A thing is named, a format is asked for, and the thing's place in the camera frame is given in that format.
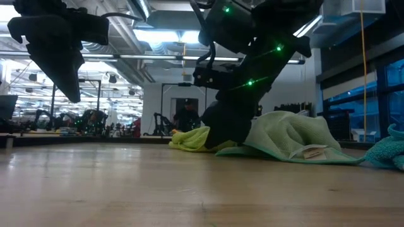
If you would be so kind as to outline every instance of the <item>light green towel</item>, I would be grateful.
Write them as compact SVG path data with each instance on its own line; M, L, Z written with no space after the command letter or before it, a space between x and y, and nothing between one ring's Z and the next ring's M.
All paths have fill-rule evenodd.
M358 164L364 159L347 156L331 135L324 118L276 111L260 116L252 125L246 146L225 148L217 156L275 157L281 161L317 164ZM305 159L308 145L324 145L321 157Z

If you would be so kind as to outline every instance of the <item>wooden surface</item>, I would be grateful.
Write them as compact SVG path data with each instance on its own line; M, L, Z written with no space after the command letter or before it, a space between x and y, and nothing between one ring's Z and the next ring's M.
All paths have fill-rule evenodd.
M20 148L0 160L0 226L404 226L404 174L169 150Z

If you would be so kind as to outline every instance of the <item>cable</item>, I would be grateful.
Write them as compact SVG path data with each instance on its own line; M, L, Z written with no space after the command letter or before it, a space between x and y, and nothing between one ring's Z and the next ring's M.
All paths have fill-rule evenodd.
M364 0L360 0L360 29L362 32L362 54L364 57L364 143L366 142L366 86L367 86L367 65L366 65L366 49L365 49L365 26L364 26Z
M135 20L135 21L140 21L140 22L144 21L144 19L142 19L142 18L138 18L137 16L132 16L132 15L127 15L127 14L124 14L124 13L106 13L106 14L102 15L101 17L102 18L108 18L108 17L111 17L111 16L119 16L119 17L131 19L131 20Z
M206 53L205 55L201 56L196 61L196 64L199 64L201 61L203 61L203 60L207 59L209 56L211 56L210 60L209 60L209 63L208 63L208 67L212 68L213 61L215 61L215 57L216 57L216 48L215 48L215 44L213 43L213 40L210 38L208 24L206 23L205 19L203 18L202 12L201 12L198 4L196 3L196 1L195 0L189 0L189 3L191 5L191 7L192 7L198 21L199 21L199 23L201 24L202 30L205 31L206 36L209 39L209 48L210 48L209 52Z

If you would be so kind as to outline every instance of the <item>man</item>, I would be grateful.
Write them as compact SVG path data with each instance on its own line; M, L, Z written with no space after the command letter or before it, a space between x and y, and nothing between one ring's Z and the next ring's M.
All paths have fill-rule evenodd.
M185 100L184 108L180 109L174 115L174 124L177 129L182 132L189 132L193 129L193 124L199 119L197 111L195 111L191 101Z

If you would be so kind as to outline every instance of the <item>tag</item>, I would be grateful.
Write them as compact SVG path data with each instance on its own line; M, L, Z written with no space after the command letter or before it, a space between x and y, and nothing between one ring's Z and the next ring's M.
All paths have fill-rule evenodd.
M318 148L326 148L326 147L327 147L327 145L318 145L318 144L307 145L307 146L304 146L303 148L297 149L296 151L292 152L289 155L289 159L292 159L295 155L297 155L303 151L308 151L308 150L313 150L313 149L318 149Z
M305 160L312 159L316 156L324 154L324 148L310 148L303 151L303 157Z

